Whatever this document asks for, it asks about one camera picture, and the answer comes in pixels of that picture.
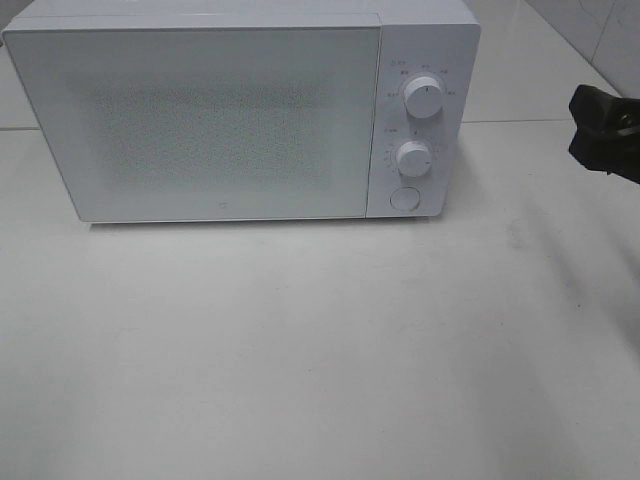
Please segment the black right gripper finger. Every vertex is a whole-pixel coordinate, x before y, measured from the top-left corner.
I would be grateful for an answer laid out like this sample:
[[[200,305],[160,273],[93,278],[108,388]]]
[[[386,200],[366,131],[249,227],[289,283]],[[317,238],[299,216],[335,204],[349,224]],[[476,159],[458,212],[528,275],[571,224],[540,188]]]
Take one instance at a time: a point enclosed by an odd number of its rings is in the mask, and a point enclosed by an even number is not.
[[[578,130],[569,153],[587,170],[616,175],[639,183],[639,133],[598,138]]]
[[[617,97],[589,85],[579,85],[569,111],[577,130],[593,138],[624,138],[639,133],[639,99]]]

